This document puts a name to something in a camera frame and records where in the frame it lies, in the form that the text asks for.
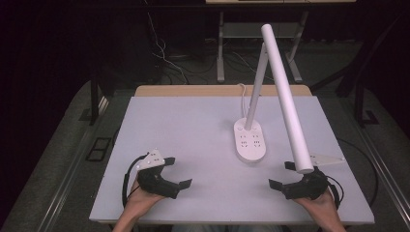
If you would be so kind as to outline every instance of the white table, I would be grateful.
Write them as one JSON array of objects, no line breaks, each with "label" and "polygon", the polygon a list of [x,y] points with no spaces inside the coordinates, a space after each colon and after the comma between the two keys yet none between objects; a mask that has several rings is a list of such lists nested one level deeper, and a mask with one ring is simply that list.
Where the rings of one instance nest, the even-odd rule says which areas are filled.
[{"label": "white table", "polygon": [[[298,94],[298,90],[302,94],[295,96],[295,103],[309,151],[343,158],[317,98],[304,86],[292,87],[292,93]],[[135,158],[158,148],[164,157],[176,158],[174,165],[163,170],[163,178],[175,183],[192,179],[192,184],[180,191],[177,199],[159,202],[140,223],[312,223],[301,206],[269,188],[268,179],[285,184],[302,179],[283,165],[292,155],[278,97],[272,96],[274,86],[264,86],[255,115],[267,143],[267,155],[257,164],[245,164],[236,155],[233,125],[242,118],[240,86],[142,87],[140,93],[130,101],[91,220],[116,221],[123,211],[124,174]],[[346,224],[374,223],[348,164],[320,169],[344,188],[341,220]]]}]

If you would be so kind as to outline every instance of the gray floor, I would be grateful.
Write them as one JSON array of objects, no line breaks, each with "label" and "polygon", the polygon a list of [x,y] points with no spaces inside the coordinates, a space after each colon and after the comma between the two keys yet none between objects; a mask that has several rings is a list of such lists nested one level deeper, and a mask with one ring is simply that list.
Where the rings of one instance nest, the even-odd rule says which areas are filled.
[{"label": "gray floor", "polygon": [[[207,56],[203,60],[191,59],[178,50],[172,51],[169,57],[176,65],[185,68],[182,71],[190,84],[218,84],[216,44],[213,40],[208,40],[206,44]],[[227,41],[224,46],[224,84],[252,84],[254,73],[242,59],[255,68],[260,45],[259,40]],[[278,41],[278,45],[284,51],[290,47],[291,42]],[[302,43],[295,60],[304,79],[303,84],[312,85],[343,68],[360,47],[360,43],[353,42]],[[179,70],[163,69],[159,84],[184,82]],[[274,82],[266,78],[265,83]],[[362,153],[368,156],[376,153],[380,156],[403,195],[408,196],[408,170],[404,163],[409,163],[410,160],[407,156],[410,152],[409,139],[370,92],[366,92],[366,110],[371,110],[380,124],[359,128],[352,119],[353,96],[337,98],[334,92],[336,87],[337,81],[315,92],[315,95],[319,97],[366,198],[370,200],[375,193],[375,175]],[[110,231],[107,225],[90,221],[88,217],[109,160],[112,139],[121,126],[133,92],[129,89],[116,91],[113,97],[102,103],[102,115],[97,123],[88,126],[87,121],[79,119],[84,110],[90,108],[89,83],[78,91],[1,231]],[[98,137],[111,139],[104,160],[85,160]],[[371,207],[376,223],[352,226],[348,231],[408,231],[409,227],[402,219],[391,188],[380,181],[376,200]],[[291,229],[316,231],[317,227],[291,226]]]}]

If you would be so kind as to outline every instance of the dark background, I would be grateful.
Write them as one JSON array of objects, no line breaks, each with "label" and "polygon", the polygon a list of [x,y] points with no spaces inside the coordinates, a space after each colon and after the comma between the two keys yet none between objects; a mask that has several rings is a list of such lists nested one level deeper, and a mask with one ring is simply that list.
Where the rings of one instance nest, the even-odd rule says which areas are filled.
[{"label": "dark background", "polygon": [[[144,6],[141,1],[132,2]],[[176,0],[148,2],[185,4]],[[195,5],[204,1],[186,2]],[[80,3],[102,6],[109,1]],[[377,47],[363,76],[366,86],[410,135],[410,78],[405,71],[410,17],[405,5],[406,1],[398,0],[358,0],[347,7],[311,8],[304,39],[361,41],[366,57],[378,36],[401,15]],[[233,12],[226,16],[258,20],[265,14]],[[278,11],[276,17],[287,20],[294,14],[298,11]],[[159,11],[152,16],[159,36],[170,47],[196,57],[202,55],[203,39],[218,34],[218,12]],[[155,83],[161,64],[151,56],[153,34],[147,15],[133,9],[84,9],[78,2],[59,0],[1,1],[0,32],[2,225],[71,99],[91,73],[98,77],[103,93],[111,95],[115,88]],[[356,77],[353,72],[346,78],[345,92],[351,91]]]}]

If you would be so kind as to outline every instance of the hand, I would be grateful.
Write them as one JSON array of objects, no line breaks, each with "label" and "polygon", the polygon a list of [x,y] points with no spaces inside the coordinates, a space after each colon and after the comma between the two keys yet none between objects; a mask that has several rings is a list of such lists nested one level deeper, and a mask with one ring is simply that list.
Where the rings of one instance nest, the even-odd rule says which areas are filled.
[{"label": "hand", "polygon": [[324,231],[346,231],[338,216],[334,198],[328,189],[315,200],[299,198],[294,201],[302,205]]},{"label": "hand", "polygon": [[123,214],[118,218],[113,232],[131,231],[138,219],[144,216],[155,203],[164,198],[164,196],[149,193],[141,189],[135,177],[127,205],[124,208]]}]

